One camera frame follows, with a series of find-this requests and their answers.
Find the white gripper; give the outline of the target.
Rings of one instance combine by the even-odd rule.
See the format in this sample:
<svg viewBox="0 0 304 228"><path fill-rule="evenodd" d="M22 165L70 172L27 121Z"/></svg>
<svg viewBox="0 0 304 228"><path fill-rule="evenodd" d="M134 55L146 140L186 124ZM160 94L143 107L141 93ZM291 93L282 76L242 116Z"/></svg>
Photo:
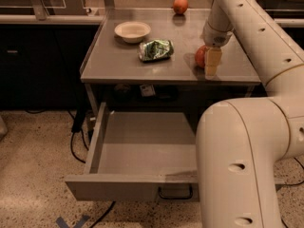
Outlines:
<svg viewBox="0 0 304 228"><path fill-rule="evenodd" d="M234 28L230 23L212 24L206 21L202 30L202 39L209 48L205 51L205 76L213 77L217 73L217 69L221 60L222 51L230 40Z"/></svg>

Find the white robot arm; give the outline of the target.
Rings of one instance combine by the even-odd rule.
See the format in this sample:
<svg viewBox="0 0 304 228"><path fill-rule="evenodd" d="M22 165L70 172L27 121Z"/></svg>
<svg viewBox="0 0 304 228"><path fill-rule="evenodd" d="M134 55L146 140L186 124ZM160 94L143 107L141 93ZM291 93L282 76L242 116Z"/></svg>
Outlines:
<svg viewBox="0 0 304 228"><path fill-rule="evenodd" d="M304 54L257 0L213 0L203 39L235 31L266 96L208 107L197 128L203 228L283 228L275 162L304 151Z"/></svg>

